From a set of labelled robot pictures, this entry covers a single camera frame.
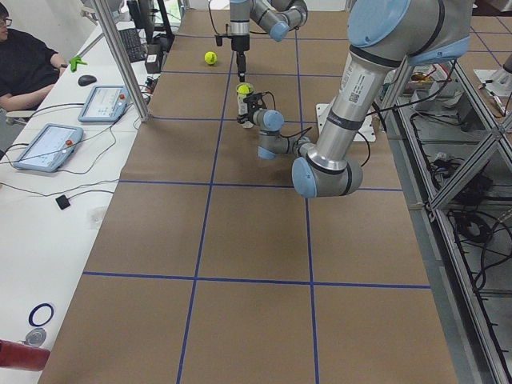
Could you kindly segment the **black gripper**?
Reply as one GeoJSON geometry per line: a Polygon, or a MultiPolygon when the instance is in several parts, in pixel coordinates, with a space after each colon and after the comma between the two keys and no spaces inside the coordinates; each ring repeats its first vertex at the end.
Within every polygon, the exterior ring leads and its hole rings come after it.
{"type": "Polygon", "coordinates": [[[231,49],[236,53],[237,74],[240,82],[246,81],[246,56],[250,49],[250,36],[248,34],[233,34],[231,36],[231,49]]]}
{"type": "Polygon", "coordinates": [[[258,113],[261,107],[258,104],[249,104],[247,107],[246,115],[238,115],[237,122],[240,125],[257,124],[258,123],[258,113]]]}

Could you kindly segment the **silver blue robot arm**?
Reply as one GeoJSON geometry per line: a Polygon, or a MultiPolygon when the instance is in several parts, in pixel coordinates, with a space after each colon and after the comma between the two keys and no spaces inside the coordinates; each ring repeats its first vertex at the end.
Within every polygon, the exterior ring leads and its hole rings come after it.
{"type": "Polygon", "coordinates": [[[238,122],[260,129],[258,155],[296,154],[292,181],[304,198],[353,193],[361,166],[346,153],[389,72],[464,55],[470,42],[471,1],[357,1],[348,20],[349,54],[338,94],[315,143],[281,134],[284,118],[258,106],[255,93],[238,96],[238,122]]]}
{"type": "Polygon", "coordinates": [[[246,52],[250,50],[250,21],[255,22],[274,41],[280,42],[308,18],[304,1],[230,1],[230,24],[227,37],[236,53],[237,75],[246,81],[246,52]]]}

